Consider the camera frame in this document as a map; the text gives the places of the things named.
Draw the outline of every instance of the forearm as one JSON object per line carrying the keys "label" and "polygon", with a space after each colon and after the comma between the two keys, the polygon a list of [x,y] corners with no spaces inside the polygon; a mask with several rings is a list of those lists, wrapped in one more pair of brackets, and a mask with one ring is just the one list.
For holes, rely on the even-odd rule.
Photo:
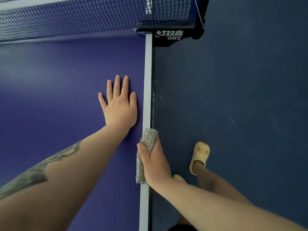
{"label": "forearm", "polygon": [[154,188],[197,230],[306,230],[280,216],[173,179]]}
{"label": "forearm", "polygon": [[106,125],[4,186],[0,190],[0,227],[8,225],[7,229],[13,230],[20,223],[32,229],[65,230],[128,131]]}

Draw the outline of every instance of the tattoo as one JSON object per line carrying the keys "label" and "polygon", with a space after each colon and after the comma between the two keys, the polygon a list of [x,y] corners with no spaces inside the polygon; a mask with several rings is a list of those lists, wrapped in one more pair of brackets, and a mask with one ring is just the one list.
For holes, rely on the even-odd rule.
{"label": "tattoo", "polygon": [[43,160],[1,187],[0,200],[27,187],[48,181],[44,172],[47,164],[54,161],[60,161],[65,157],[75,154],[80,149],[80,143],[81,141]]}

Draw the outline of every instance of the purple table surface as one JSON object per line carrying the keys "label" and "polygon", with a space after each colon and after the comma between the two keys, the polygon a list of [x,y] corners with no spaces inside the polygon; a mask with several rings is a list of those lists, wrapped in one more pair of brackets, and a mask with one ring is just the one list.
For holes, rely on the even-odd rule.
{"label": "purple table surface", "polygon": [[144,55],[141,35],[0,45],[0,186],[102,128],[98,92],[106,95],[116,74],[128,75],[138,98],[137,124],[68,230],[138,230]]}

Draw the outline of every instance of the table tennis net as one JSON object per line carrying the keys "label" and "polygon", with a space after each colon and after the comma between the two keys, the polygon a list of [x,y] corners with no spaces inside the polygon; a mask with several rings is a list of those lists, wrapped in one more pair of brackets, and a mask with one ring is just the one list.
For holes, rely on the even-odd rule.
{"label": "table tennis net", "polygon": [[0,42],[140,27],[189,26],[196,21],[199,1],[65,0],[18,8],[3,2]]}

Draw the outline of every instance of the black shorts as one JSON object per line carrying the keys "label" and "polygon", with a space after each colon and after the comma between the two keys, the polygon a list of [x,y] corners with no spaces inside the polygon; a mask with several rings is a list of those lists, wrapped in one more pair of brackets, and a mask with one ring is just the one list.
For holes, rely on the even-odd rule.
{"label": "black shorts", "polygon": [[197,231],[195,229],[195,227],[191,226],[191,225],[184,225],[184,224],[181,224],[181,225],[175,225],[175,226],[172,226],[170,229],[168,229],[168,231]]}

